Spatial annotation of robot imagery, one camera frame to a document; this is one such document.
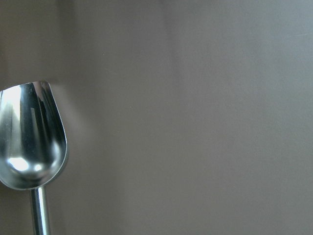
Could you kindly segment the steel ice scoop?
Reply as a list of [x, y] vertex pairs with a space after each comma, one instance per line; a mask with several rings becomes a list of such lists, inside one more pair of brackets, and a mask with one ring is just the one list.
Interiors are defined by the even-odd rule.
[[35, 81], [0, 93], [0, 181], [30, 192], [36, 235], [49, 235], [45, 185], [66, 165], [65, 129], [50, 84]]

